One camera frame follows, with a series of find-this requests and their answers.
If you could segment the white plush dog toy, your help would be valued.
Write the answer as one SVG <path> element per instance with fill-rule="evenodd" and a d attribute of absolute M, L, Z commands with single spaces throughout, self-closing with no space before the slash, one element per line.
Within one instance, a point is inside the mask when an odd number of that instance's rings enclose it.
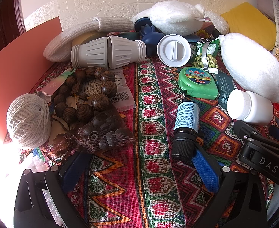
<path fill-rule="evenodd" d="M 206 17 L 221 34 L 226 35 L 229 32 L 226 20 L 214 12 L 206 11 L 201 4 L 192 6 L 180 1 L 162 1 L 138 13 L 131 20 L 136 22 L 143 17 L 148 17 L 152 25 L 166 35 L 186 36 L 197 32 Z"/>

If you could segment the white plastic pill bottle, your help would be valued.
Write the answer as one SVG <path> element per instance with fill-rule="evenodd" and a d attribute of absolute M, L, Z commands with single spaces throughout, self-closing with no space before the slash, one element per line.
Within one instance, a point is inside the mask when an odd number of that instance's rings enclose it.
<path fill-rule="evenodd" d="M 227 100 L 228 115 L 246 123 L 267 125 L 273 116 L 270 100 L 250 91 L 233 90 Z"/>

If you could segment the salmon cardboard box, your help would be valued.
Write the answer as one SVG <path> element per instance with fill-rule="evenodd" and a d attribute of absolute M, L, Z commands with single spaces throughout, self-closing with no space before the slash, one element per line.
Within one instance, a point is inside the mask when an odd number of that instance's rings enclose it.
<path fill-rule="evenodd" d="M 0 141 L 7 134 L 8 107 L 15 98 L 28 93 L 51 67 L 43 52 L 61 31 L 56 17 L 22 34 L 0 51 Z"/>

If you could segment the grey pillow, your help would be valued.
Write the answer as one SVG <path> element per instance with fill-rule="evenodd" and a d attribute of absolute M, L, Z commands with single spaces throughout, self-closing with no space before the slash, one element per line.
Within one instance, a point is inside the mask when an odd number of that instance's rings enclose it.
<path fill-rule="evenodd" d="M 273 0 L 257 0 L 257 8 L 270 20 L 275 21 Z"/>

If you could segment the dark green foil packet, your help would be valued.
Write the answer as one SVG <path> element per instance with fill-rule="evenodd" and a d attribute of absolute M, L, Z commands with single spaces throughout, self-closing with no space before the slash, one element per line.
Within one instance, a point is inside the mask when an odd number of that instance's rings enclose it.
<path fill-rule="evenodd" d="M 227 109 L 228 97 L 233 90 L 237 89 L 237 86 L 232 77 L 222 71 L 218 71 L 217 74 L 212 74 L 212 76 L 219 91 L 218 102 L 224 109 Z"/>

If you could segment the white plush toy front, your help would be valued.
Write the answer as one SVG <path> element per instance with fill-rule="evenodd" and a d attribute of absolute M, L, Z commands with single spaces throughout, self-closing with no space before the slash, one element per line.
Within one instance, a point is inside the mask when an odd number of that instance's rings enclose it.
<path fill-rule="evenodd" d="M 279 62 L 263 46 L 240 34 L 220 35 L 221 56 L 231 77 L 245 90 L 279 104 Z"/>

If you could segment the yellow cushion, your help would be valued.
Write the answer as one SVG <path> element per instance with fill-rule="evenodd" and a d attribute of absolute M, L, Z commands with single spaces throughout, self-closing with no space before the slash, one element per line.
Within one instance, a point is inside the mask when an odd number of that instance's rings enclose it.
<path fill-rule="evenodd" d="M 275 23 L 250 3 L 242 3 L 221 16 L 229 24 L 230 32 L 241 33 L 268 51 L 274 48 L 276 41 Z"/>

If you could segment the patterned woven bedspread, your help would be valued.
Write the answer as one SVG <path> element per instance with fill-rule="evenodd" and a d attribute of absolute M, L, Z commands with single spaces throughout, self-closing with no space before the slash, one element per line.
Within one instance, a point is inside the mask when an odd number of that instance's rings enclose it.
<path fill-rule="evenodd" d="M 128 89 L 108 98 L 116 73 L 108 67 L 69 67 L 47 103 L 54 135 L 34 149 L 45 170 L 22 173 L 14 207 L 15 227 L 279 227 L 279 185 L 240 161 L 244 146 L 232 119 L 218 102 L 185 95 L 178 86 L 182 68 L 157 57 L 121 67 Z M 200 109 L 196 138 L 221 167 L 220 189 L 209 192 L 191 159 L 172 158 L 178 106 L 192 100 Z M 70 192 L 59 171 L 68 157 L 52 162 L 42 149 L 59 134 L 77 130 L 99 112 L 116 108 L 135 142 L 89 153 L 92 158 Z M 274 140 L 279 105 L 267 125 L 250 125 Z"/>

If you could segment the cream knitted beanie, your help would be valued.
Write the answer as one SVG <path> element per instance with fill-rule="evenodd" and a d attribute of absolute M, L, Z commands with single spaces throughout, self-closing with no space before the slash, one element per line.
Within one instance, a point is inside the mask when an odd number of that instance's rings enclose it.
<path fill-rule="evenodd" d="M 90 22 L 73 26 L 53 38 L 45 47 L 43 56 L 51 62 L 64 62 L 71 59 L 72 41 L 84 33 L 132 31 L 134 23 L 123 17 L 95 17 Z"/>

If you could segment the dark glass medicine bottle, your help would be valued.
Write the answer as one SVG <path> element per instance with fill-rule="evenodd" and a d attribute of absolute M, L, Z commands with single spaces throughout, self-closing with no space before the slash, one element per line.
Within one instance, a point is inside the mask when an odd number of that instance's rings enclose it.
<path fill-rule="evenodd" d="M 179 104 L 173 132 L 172 158 L 192 158 L 199 132 L 199 114 L 199 106 L 192 100 L 183 100 Z"/>

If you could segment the white screw lid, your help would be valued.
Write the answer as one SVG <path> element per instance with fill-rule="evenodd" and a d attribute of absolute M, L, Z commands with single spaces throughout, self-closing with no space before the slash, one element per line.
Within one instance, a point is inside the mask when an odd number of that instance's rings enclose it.
<path fill-rule="evenodd" d="M 191 57 L 191 47 L 180 35 L 166 35 L 158 42 L 157 55 L 169 67 L 182 67 Z"/>

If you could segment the white ribbed cup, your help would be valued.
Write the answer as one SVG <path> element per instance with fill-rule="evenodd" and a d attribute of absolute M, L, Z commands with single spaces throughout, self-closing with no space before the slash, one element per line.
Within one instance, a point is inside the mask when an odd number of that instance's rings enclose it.
<path fill-rule="evenodd" d="M 75 45 L 71 50 L 71 62 L 74 68 L 104 67 L 108 69 L 108 37 Z"/>
<path fill-rule="evenodd" d="M 119 36 L 108 37 L 108 65 L 111 69 L 142 62 L 146 54 L 146 44 L 141 40 L 132 41 Z"/>

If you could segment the green pea snack packet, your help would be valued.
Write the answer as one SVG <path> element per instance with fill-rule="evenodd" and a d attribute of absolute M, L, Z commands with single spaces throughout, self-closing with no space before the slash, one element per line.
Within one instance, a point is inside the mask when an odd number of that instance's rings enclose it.
<path fill-rule="evenodd" d="M 216 55 L 219 49 L 220 40 L 216 38 L 212 41 L 201 38 L 196 44 L 196 55 L 193 66 L 202 68 L 209 73 L 218 73 L 218 63 Z"/>

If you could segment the pink green popsicle toy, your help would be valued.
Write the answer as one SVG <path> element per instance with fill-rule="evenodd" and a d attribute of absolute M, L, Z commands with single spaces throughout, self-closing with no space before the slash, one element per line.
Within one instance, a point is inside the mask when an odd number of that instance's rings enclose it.
<path fill-rule="evenodd" d="M 75 72 L 75 69 L 72 70 L 68 68 L 60 76 L 53 79 L 49 82 L 41 91 L 38 92 L 38 96 L 44 99 L 47 103 L 51 102 L 51 97 L 55 91 L 60 88 L 60 86 L 65 82 L 67 77 Z"/>

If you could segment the green tape measure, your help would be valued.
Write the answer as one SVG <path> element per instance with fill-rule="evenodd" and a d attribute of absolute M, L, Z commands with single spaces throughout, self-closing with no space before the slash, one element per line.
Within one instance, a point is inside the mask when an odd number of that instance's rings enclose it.
<path fill-rule="evenodd" d="M 218 88 L 213 77 L 201 68 L 184 67 L 178 77 L 178 86 L 185 95 L 214 100 Z"/>

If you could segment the brown organza pouch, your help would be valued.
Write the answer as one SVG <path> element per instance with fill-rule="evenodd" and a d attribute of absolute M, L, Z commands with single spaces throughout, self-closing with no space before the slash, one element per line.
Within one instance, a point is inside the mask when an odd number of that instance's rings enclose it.
<path fill-rule="evenodd" d="M 52 162 L 65 160 L 72 150 L 94 153 L 135 142 L 116 108 L 99 112 L 89 123 L 77 130 L 59 133 L 42 151 Z"/>

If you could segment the white twine ball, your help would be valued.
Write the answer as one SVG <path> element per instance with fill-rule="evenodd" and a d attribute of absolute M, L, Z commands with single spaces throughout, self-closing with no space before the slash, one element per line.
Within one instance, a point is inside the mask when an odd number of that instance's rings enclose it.
<path fill-rule="evenodd" d="M 6 123 L 14 142 L 28 149 L 41 146 L 51 132 L 47 102 L 34 94 L 19 96 L 8 108 Z"/>

